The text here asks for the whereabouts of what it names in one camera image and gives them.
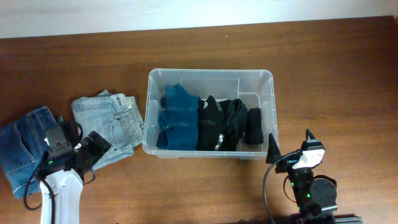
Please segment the blue shirt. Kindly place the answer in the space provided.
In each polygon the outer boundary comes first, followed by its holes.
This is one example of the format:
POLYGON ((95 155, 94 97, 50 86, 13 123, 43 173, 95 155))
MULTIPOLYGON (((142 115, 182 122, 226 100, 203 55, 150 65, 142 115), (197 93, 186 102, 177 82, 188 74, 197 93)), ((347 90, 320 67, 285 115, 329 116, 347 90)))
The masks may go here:
POLYGON ((179 151, 197 148, 199 100, 179 83, 165 87, 160 99, 157 148, 179 151))

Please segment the dark grey garment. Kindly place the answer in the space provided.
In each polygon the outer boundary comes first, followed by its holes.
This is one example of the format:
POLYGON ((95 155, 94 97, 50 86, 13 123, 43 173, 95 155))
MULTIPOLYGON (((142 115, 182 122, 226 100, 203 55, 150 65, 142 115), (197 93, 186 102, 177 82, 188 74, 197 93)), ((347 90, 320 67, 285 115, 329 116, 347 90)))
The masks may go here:
POLYGON ((240 139, 248 145, 264 142, 261 125, 261 109, 247 109, 239 98, 220 102, 224 113, 224 142, 229 150, 234 150, 240 139))

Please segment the black shirt with logo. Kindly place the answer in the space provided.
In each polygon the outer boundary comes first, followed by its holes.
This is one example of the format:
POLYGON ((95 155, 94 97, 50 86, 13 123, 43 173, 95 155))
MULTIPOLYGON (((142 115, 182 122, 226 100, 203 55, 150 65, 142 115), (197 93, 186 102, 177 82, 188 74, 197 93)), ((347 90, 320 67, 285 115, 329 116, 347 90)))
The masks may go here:
POLYGON ((197 151, 235 151, 236 144, 224 135, 224 117, 231 100, 216 101, 213 96, 198 101, 197 151))

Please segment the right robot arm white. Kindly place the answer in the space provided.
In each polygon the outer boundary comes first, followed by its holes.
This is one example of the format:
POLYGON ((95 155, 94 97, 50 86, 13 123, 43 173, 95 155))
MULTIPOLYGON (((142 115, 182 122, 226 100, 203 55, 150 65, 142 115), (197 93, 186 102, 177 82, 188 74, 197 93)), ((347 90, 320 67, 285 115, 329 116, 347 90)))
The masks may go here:
POLYGON ((313 173, 313 169, 322 163, 325 147, 309 129, 305 132, 305 140, 300 149, 284 156, 280 153, 273 134, 269 135, 268 140, 266 163, 270 167, 264 174, 262 191, 270 223, 276 222, 269 209, 266 193, 267 177, 271 170, 275 170, 277 174, 286 173, 287 176, 284 180, 290 182, 294 193, 293 202, 297 206, 298 213, 292 214, 287 219, 287 223, 348 224, 363 222, 363 219, 356 215, 334 215, 338 209, 336 204, 338 184, 331 177, 313 173))

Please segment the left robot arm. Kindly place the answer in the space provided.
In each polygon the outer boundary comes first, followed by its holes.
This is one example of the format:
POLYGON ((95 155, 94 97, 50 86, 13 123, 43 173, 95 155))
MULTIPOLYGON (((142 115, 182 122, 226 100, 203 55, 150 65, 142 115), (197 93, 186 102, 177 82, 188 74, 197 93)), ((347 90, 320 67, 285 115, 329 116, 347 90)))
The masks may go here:
POLYGON ((42 194, 41 224, 78 224, 84 176, 111 145, 92 131, 73 145, 66 137, 46 139, 48 158, 39 166, 36 178, 42 194))

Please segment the clear plastic storage container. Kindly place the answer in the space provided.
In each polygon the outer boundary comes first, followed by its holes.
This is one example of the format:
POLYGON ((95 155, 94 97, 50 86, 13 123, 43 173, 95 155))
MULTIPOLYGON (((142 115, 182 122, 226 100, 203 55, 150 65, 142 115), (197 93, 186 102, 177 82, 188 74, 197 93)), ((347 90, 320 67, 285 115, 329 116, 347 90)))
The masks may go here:
POLYGON ((267 156, 268 137, 279 141, 273 75, 268 70, 194 70, 156 68, 149 74, 143 150, 162 159, 179 157, 262 159, 267 156), (178 151, 156 147, 160 99, 165 87, 180 84, 189 94, 202 100, 213 96, 216 101, 239 98, 247 109, 261 109, 264 143, 250 146, 239 141, 235 151, 178 151))

